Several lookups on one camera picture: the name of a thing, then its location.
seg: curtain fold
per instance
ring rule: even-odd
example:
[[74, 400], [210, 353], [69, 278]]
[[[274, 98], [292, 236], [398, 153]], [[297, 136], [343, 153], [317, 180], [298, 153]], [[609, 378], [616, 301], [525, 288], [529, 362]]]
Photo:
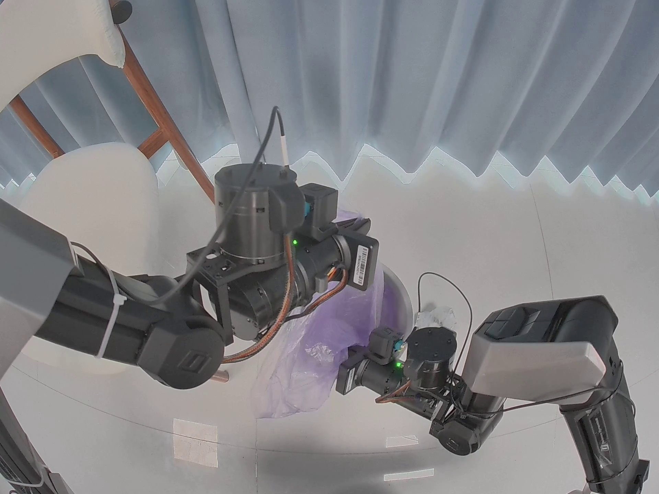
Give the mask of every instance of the curtain fold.
[[[250, 160], [277, 104], [291, 159], [340, 178], [368, 143], [407, 172], [438, 146], [476, 175], [499, 151], [659, 190], [659, 0], [130, 1], [122, 29], [199, 160], [234, 142]], [[92, 56], [22, 95], [66, 151], [155, 128]], [[48, 160], [17, 127], [0, 116], [0, 183]]]

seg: chair seat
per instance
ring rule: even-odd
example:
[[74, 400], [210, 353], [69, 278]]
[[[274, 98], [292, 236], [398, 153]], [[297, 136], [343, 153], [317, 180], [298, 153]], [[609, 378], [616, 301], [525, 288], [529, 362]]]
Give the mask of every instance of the chair seat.
[[[153, 272], [158, 253], [158, 180], [149, 161], [131, 145], [96, 144], [51, 161], [20, 209], [70, 241], [87, 245], [116, 272]], [[86, 373], [113, 374], [127, 368], [37, 337], [22, 351], [39, 362]]]

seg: chair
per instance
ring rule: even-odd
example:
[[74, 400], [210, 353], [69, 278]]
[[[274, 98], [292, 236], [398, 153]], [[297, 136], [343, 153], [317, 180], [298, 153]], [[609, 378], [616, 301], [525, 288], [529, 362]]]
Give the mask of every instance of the chair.
[[[111, 269], [152, 272], [158, 246], [158, 182], [148, 157], [167, 140], [212, 198], [210, 181], [169, 117], [116, 22], [132, 7], [123, 0], [4, 0], [0, 4], [0, 110], [16, 114], [54, 159], [19, 208], [70, 240], [89, 246]], [[125, 143], [89, 145], [64, 154], [18, 96], [40, 75], [80, 55], [97, 54], [122, 67], [159, 128], [140, 149]], [[29, 357], [52, 366], [110, 374], [127, 367], [33, 337]]]
[[140, 145], [149, 158], [169, 141], [206, 195], [213, 185], [185, 138], [171, 119], [140, 66], [118, 24], [130, 17], [126, 0], [4, 0], [0, 4], [0, 110], [8, 104], [46, 151], [64, 154], [19, 95], [21, 90], [55, 66], [97, 54], [122, 68], [128, 81], [158, 125]]

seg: translucent purple bag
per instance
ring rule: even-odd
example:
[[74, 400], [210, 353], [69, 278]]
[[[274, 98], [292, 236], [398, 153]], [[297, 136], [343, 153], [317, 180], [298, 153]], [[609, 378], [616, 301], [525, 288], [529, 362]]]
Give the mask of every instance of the translucent purple bag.
[[317, 410], [329, 397], [350, 346], [366, 346], [378, 325], [408, 333], [412, 319], [405, 288], [388, 269], [385, 276], [378, 264], [367, 291], [348, 286], [309, 316], [282, 327], [252, 387], [254, 416], [286, 417]]

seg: chair backrest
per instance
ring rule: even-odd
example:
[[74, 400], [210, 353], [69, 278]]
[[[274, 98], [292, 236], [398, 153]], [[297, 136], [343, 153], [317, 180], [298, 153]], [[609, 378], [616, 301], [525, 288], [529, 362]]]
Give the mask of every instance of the chair backrest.
[[107, 0], [4, 0], [0, 39], [0, 111], [62, 62], [97, 54], [121, 68], [125, 60]]

